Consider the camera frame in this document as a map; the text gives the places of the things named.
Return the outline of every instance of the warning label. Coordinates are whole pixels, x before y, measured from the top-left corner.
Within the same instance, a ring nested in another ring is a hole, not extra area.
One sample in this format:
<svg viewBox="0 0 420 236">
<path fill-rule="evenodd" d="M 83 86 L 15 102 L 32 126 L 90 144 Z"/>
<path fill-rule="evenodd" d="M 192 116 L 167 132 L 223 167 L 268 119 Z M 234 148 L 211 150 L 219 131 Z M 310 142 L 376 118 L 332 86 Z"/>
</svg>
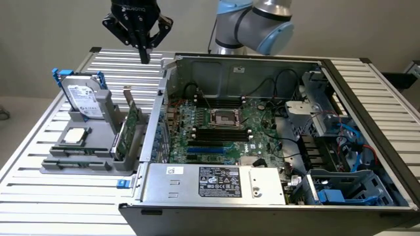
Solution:
<svg viewBox="0 0 420 236">
<path fill-rule="evenodd" d="M 200 167 L 199 194 L 208 198 L 242 198 L 239 168 Z"/>
</svg>

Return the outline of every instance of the robotic arm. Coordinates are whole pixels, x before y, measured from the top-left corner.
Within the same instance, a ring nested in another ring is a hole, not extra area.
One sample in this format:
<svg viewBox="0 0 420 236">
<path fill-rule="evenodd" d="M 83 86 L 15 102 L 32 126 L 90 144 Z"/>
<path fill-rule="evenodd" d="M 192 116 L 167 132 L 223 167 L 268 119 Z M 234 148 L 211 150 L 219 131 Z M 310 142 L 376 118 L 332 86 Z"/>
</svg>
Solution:
<svg viewBox="0 0 420 236">
<path fill-rule="evenodd" d="M 174 20 L 160 13 L 156 0 L 111 0 L 111 13 L 103 25 L 126 44 L 139 49 L 143 64 L 151 61 L 152 48 L 156 48 L 172 29 Z M 151 36 L 155 22 L 159 32 Z"/>
<path fill-rule="evenodd" d="M 156 0 L 111 0 L 111 14 L 103 25 L 126 45 L 139 49 L 148 64 L 156 48 L 171 31 L 174 20 L 160 13 Z M 276 55 L 294 35 L 292 0 L 219 0 L 216 46 L 214 54 L 247 54 L 250 47 L 263 55 Z M 151 29 L 159 22 L 159 33 Z"/>
</svg>

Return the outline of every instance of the sticker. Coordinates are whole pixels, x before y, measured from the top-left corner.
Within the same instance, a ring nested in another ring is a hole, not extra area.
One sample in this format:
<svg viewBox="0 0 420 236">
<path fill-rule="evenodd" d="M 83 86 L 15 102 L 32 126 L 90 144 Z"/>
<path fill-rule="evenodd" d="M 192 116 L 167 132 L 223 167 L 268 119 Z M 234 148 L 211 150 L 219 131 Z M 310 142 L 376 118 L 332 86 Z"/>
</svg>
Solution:
<svg viewBox="0 0 420 236">
<path fill-rule="evenodd" d="M 104 118 L 94 90 L 88 86 L 79 85 L 68 85 L 67 88 L 80 113 L 90 118 Z"/>
<path fill-rule="evenodd" d="M 182 175 L 184 174 L 183 166 L 168 166 L 167 167 L 167 175 Z"/>
<path fill-rule="evenodd" d="M 239 168 L 200 167 L 199 195 L 207 198 L 242 198 Z"/>
</svg>

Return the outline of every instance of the blue pcie slot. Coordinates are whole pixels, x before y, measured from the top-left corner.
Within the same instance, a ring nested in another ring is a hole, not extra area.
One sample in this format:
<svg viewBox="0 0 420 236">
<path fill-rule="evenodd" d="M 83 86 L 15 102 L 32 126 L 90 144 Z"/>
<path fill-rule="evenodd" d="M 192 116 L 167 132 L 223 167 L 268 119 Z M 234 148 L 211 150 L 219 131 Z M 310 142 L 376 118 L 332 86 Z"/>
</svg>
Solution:
<svg viewBox="0 0 420 236">
<path fill-rule="evenodd" d="M 188 153 L 218 153 L 218 154 L 226 154 L 224 148 L 199 148 L 199 147 L 191 147 L 187 149 Z"/>
</svg>

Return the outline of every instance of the cpu socket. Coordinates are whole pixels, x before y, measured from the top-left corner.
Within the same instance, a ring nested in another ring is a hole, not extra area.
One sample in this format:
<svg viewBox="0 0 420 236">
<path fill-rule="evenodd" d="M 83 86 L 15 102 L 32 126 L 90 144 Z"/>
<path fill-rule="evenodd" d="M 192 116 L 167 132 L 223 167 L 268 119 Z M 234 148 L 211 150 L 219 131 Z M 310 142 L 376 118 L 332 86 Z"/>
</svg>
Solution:
<svg viewBox="0 0 420 236">
<path fill-rule="evenodd" d="M 219 125 L 231 125 L 231 126 L 239 126 L 239 111 L 236 109 L 234 110 L 222 110 L 222 109 L 214 109 L 211 110 L 211 123 L 219 124 Z"/>
</svg>

